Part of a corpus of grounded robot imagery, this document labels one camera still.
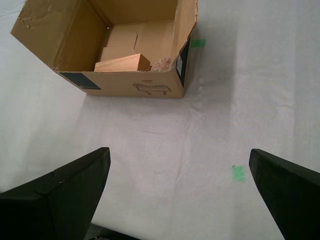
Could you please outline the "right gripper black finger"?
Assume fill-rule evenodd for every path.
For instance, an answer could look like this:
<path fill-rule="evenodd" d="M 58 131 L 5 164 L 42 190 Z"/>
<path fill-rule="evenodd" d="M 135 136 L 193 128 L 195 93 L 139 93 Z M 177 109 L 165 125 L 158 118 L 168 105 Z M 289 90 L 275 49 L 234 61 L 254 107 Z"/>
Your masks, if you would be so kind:
<path fill-rule="evenodd" d="M 320 174 L 261 149 L 252 149 L 255 185 L 286 240 L 320 238 Z"/>
<path fill-rule="evenodd" d="M 83 240 L 111 166 L 101 147 L 0 194 L 2 240 Z"/>

